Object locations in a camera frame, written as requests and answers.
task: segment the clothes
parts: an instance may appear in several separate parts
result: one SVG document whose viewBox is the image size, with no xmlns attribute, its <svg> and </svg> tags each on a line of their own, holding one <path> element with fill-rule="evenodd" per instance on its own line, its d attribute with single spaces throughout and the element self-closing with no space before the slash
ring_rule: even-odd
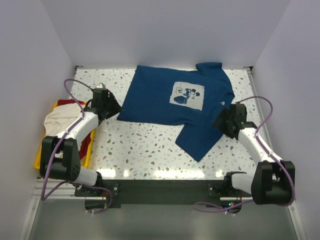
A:
<svg viewBox="0 0 320 240">
<path fill-rule="evenodd" d="M 47 136 L 55 136 L 64 131 L 80 115 L 81 111 L 78 104 L 72 99 L 60 99 L 58 106 L 49 113 L 44 120 L 45 133 Z M 90 133 L 84 138 L 79 150 L 79 157 L 82 159 L 87 155 L 89 143 L 91 142 Z"/>
<path fill-rule="evenodd" d="M 181 125 L 176 144 L 200 161 L 223 135 L 212 123 L 234 93 L 222 63 L 196 71 L 138 65 L 118 116 L 120 121 Z"/>
</svg>

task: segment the mickey mouse graphic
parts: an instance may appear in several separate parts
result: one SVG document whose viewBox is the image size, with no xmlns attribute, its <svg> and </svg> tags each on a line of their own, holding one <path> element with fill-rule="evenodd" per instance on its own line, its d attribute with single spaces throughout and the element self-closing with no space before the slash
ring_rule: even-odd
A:
<svg viewBox="0 0 320 240">
<path fill-rule="evenodd" d="M 178 104 L 187 104 L 188 99 L 195 99 L 195 97 L 200 96 L 200 93 L 197 92 L 195 89 L 182 89 L 180 87 L 176 88 L 176 93 L 182 94 L 181 96 L 176 96 L 173 100 Z"/>
</svg>

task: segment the yellow basket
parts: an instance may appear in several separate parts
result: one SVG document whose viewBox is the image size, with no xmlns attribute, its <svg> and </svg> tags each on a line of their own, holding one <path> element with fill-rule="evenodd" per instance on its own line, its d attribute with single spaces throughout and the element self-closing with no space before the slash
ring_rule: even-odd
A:
<svg viewBox="0 0 320 240">
<path fill-rule="evenodd" d="M 54 105 L 53 105 L 53 108 L 52 108 L 52 111 L 58 106 L 58 102 L 56 102 Z M 90 134 L 90 138 L 91 138 L 91 141 L 88 145 L 88 150 L 86 151 L 86 156 L 85 156 L 85 161 L 84 163 L 82 164 L 82 167 L 84 168 L 88 168 L 89 167 L 89 163 L 90 163 L 90 160 L 91 160 L 91 150 L 92 150 L 92 145 L 94 144 L 94 138 L 95 138 L 95 134 L 96 134 L 96 129 L 93 129 L 91 131 L 91 134 Z M 40 148 L 39 148 L 39 151 L 36 155 L 36 158 L 35 158 L 35 161 L 34 161 L 34 168 L 39 170 L 40 169 L 40 160 L 41 160 L 41 146 L 42 144 L 40 145 Z"/>
</svg>

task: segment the white cloth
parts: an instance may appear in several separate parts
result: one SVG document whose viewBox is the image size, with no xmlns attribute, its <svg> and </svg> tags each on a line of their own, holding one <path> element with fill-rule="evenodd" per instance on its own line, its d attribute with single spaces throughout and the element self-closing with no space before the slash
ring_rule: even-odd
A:
<svg viewBox="0 0 320 240">
<path fill-rule="evenodd" d="M 81 110 L 76 103 L 57 106 L 50 112 L 44 120 L 45 134 L 55 136 L 72 124 L 81 114 Z"/>
</svg>

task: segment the terrazzo surface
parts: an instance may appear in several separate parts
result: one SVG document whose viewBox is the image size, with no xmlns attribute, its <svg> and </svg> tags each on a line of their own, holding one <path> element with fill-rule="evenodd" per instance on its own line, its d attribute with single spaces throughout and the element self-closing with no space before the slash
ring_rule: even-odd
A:
<svg viewBox="0 0 320 240">
<path fill-rule="evenodd" d="M 122 105 L 134 76 L 134 69 L 78 69 L 75 79 L 91 87 L 104 83 Z M 253 96 L 246 70 L 225 70 L 235 99 Z M 92 92 L 74 83 L 72 93 L 81 101 Z M 254 99 L 245 102 L 248 121 L 261 120 Z M 103 121 L 96 129 L 89 168 L 104 179 L 222 179 L 227 172 L 255 172 L 256 166 L 246 149 L 236 140 L 223 136 L 200 161 L 196 162 L 175 144 L 181 126 L 118 121 L 117 116 Z"/>
</svg>

